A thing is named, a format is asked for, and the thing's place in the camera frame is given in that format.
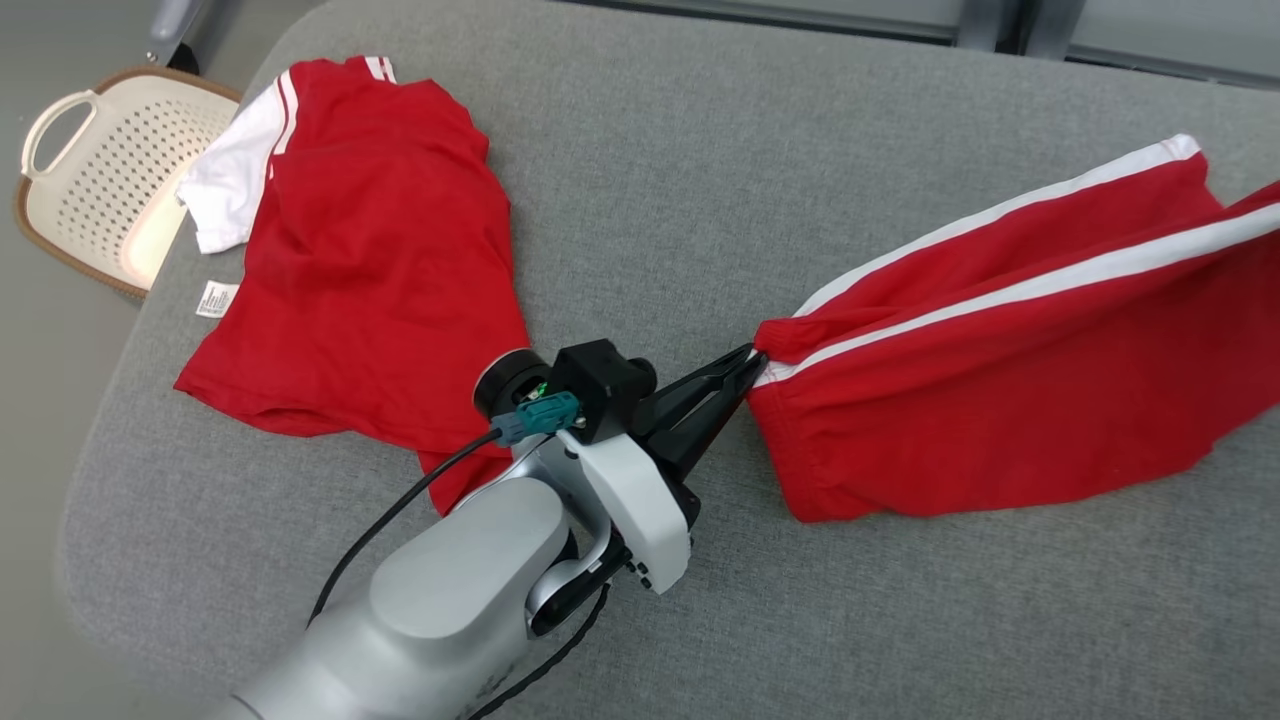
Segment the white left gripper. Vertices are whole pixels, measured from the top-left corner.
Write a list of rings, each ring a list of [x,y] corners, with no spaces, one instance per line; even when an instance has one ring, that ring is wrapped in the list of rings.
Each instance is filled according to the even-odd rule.
[[[558,433],[657,594],[684,577],[691,555],[689,521],[659,469],[666,477],[687,477],[767,363],[746,343],[644,398],[635,436],[655,437],[655,461],[626,434],[585,445],[568,430]]]

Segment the red shorts white stripes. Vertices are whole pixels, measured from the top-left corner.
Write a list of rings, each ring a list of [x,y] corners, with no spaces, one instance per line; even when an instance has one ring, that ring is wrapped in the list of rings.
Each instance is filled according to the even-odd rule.
[[[748,395],[804,523],[1070,503],[1280,405],[1280,179],[1189,135],[964,217],[763,322]]]

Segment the red Bulls jersey white sleeves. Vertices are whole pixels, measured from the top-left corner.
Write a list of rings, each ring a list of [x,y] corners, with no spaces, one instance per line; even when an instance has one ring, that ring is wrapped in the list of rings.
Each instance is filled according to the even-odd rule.
[[[260,430],[407,448],[425,471],[479,437],[475,384],[531,343],[488,151],[463,104],[387,56],[283,70],[179,183],[200,252],[243,247],[244,272],[175,388]]]

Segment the cream perforated laundry basket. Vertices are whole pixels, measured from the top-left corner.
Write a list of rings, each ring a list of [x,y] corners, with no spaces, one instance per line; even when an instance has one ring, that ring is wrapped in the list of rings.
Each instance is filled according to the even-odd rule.
[[[145,299],[186,219],[177,184],[241,100],[237,90],[156,67],[59,99],[26,136],[17,225],[60,263]]]

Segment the grey metal stand leg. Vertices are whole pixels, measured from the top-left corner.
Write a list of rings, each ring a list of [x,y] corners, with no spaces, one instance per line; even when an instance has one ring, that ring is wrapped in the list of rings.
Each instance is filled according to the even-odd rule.
[[[197,46],[207,38],[216,4],[218,0],[159,0],[148,28],[146,63],[201,76]]]

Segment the grey partition post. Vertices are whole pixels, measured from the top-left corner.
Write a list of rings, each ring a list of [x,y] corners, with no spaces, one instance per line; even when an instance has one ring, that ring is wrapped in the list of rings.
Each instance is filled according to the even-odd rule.
[[[1061,61],[1085,0],[965,0],[954,46]]]

